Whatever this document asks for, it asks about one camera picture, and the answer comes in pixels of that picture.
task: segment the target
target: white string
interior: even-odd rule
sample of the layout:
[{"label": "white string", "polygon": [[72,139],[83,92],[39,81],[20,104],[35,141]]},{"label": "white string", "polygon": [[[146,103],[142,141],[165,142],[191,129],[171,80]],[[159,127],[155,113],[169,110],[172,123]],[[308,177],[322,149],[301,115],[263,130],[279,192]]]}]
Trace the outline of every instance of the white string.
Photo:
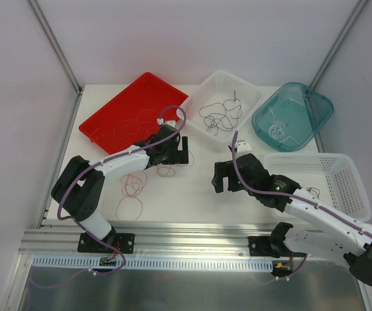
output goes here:
[{"label": "white string", "polygon": [[268,129],[268,135],[272,137],[274,140],[278,141],[279,143],[285,143],[287,139],[291,138],[293,141],[299,144],[294,139],[294,137],[292,136],[285,137],[285,133],[284,133],[285,125],[280,121],[275,121],[275,115],[274,115],[274,112],[272,111],[272,108],[268,107],[268,109],[270,110],[272,114],[272,121],[271,121],[272,125]]}]

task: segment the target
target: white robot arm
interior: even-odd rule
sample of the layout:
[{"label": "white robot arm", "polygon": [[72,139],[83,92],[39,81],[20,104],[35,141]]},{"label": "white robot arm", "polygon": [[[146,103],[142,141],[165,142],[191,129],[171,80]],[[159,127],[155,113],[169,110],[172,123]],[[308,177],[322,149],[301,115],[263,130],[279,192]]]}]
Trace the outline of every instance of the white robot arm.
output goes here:
[{"label": "white robot arm", "polygon": [[263,205],[309,224],[280,222],[262,249],[264,255],[312,254],[349,268],[357,279],[372,286],[371,224],[359,222],[321,202],[286,176],[270,175],[253,154],[236,158],[233,150],[233,157],[235,162],[215,163],[212,184],[216,193],[223,192],[223,179],[228,178],[229,191],[245,190]]},{"label": "white robot arm", "polygon": [[[158,133],[145,141],[139,141],[128,149],[99,161],[87,161],[80,156],[72,158],[53,187],[52,198],[58,203],[64,199],[64,209],[70,214],[70,218],[76,220],[98,240],[114,245],[116,232],[97,209],[102,188],[107,182],[158,164],[189,163],[187,137],[181,138],[180,134],[177,134],[167,139],[178,132],[173,127],[174,124],[174,121],[165,122]],[[73,184],[81,174],[83,178]]]}]

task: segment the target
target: white plastic basket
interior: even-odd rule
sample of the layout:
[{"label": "white plastic basket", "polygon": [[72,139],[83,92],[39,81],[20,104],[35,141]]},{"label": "white plastic basket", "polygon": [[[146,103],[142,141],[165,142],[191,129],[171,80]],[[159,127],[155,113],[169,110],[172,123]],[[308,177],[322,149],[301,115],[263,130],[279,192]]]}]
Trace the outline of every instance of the white plastic basket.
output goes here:
[{"label": "white plastic basket", "polygon": [[[240,117],[237,120],[234,119],[234,117],[238,117],[237,109],[240,108],[237,108],[233,110],[231,117],[228,115],[229,120],[224,119],[222,121],[224,126],[220,123],[219,128],[222,130],[208,126],[212,120],[209,119],[209,115],[219,117],[224,113],[221,104],[216,103],[224,103],[226,100],[235,99],[235,97],[240,100],[240,108],[242,110],[242,113],[239,114]],[[186,98],[180,107],[186,112],[187,126],[194,128],[214,142],[230,144],[233,133],[235,130],[239,130],[253,115],[260,98],[261,93],[257,91],[253,84],[225,71],[215,71],[193,95]],[[228,103],[229,107],[233,107],[231,104],[234,103],[230,101]],[[180,111],[178,111],[178,117],[183,119]]]},{"label": "white plastic basket", "polygon": [[[319,189],[321,201],[357,220],[366,222],[372,216],[359,172],[347,155],[268,154],[264,167],[270,174],[285,175],[303,188]],[[275,217],[287,221],[297,219],[279,211]]]}]

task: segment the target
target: teal plastic bin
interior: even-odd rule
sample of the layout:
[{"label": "teal plastic bin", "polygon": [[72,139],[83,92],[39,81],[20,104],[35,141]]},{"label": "teal plastic bin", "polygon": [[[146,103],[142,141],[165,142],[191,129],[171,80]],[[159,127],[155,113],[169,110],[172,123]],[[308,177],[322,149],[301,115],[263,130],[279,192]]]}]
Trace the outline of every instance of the teal plastic bin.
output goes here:
[{"label": "teal plastic bin", "polygon": [[297,82],[276,91],[252,115],[259,138],[280,152],[302,149],[333,114],[331,101]]}]

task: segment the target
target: metal profile bar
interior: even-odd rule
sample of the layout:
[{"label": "metal profile bar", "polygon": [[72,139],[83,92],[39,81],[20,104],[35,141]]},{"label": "metal profile bar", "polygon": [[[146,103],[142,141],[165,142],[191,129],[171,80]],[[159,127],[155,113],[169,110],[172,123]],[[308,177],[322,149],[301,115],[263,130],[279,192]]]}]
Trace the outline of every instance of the metal profile bar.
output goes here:
[{"label": "metal profile bar", "polygon": [[372,311],[372,287],[358,281],[359,291],[362,293],[363,303],[366,310]]},{"label": "metal profile bar", "polygon": [[[330,50],[327,52],[326,56],[324,57],[323,62],[321,63],[317,73],[314,75],[310,83],[311,89],[316,89],[317,85],[323,78],[324,74],[326,73],[327,69],[330,67],[330,64],[334,60],[337,52],[340,49],[340,46],[346,39],[347,35],[349,34],[350,30],[352,29],[353,25],[355,24],[356,20],[362,13],[364,7],[367,5],[369,0],[358,0],[355,6],[353,7],[352,11],[349,14],[349,17],[346,19],[346,22],[343,24],[342,29],[340,30],[339,34],[337,35],[335,41],[333,42]],[[325,146],[323,144],[323,139],[321,138],[320,132],[318,132],[314,139],[317,144],[318,152],[325,152]]]},{"label": "metal profile bar", "polygon": [[81,93],[81,86],[78,83],[78,80],[76,79],[74,72],[72,71],[71,67],[69,66],[69,63],[64,55],[64,52],[62,52],[61,47],[58,44],[58,41],[55,38],[55,35],[50,28],[48,21],[46,20],[45,16],[43,15],[42,9],[38,3],[37,0],[27,0],[27,3],[29,4],[30,9],[32,10],[33,14],[35,15],[43,33],[45,34],[46,38],[48,39],[49,44],[51,45],[56,57],[58,58],[59,62],[61,63],[62,68],[65,71],[65,74],[67,75],[70,83],[72,84],[75,92],[77,94]]},{"label": "metal profile bar", "polygon": [[[136,253],[148,256],[180,255],[199,257],[249,257],[248,235],[269,235],[269,231],[236,229],[220,232],[210,229],[131,230],[136,234]],[[76,229],[41,228],[26,230],[20,253],[70,254],[76,253],[80,231]]]},{"label": "metal profile bar", "polygon": [[0,301],[0,310],[19,310],[23,292],[25,291],[26,280],[32,264],[32,258],[32,255],[19,256],[15,266],[14,277],[10,281],[11,286],[9,290],[5,291],[4,297],[2,297]]},{"label": "metal profile bar", "polygon": [[40,227],[43,217],[45,216],[46,209],[49,207],[49,204],[51,203],[51,189],[54,187],[54,184],[56,183],[56,180],[58,179],[60,169],[61,169],[61,163],[64,160],[65,156],[65,151],[67,150],[67,145],[69,138],[71,136],[71,132],[74,126],[75,118],[76,118],[76,113],[78,112],[78,108],[80,106],[81,102],[81,95],[77,96],[74,106],[72,108],[71,114],[69,115],[69,119],[67,122],[67,128],[65,130],[64,136],[62,138],[62,143],[60,147],[60,151],[58,153],[58,156],[56,157],[55,161],[55,168],[52,172],[51,180],[49,182],[49,186],[46,189],[45,193],[45,199],[43,201],[43,205],[41,208],[40,213],[38,213],[38,221],[36,222],[36,227]]},{"label": "metal profile bar", "polygon": [[[191,223],[166,223],[166,222],[110,222],[119,232],[127,230],[136,233],[138,231],[153,231],[162,233],[173,232],[207,232],[207,233],[252,233],[264,231],[271,233],[277,224],[191,224]],[[57,232],[64,230],[75,230],[81,232],[72,220],[46,220],[43,228],[55,228]]]}]

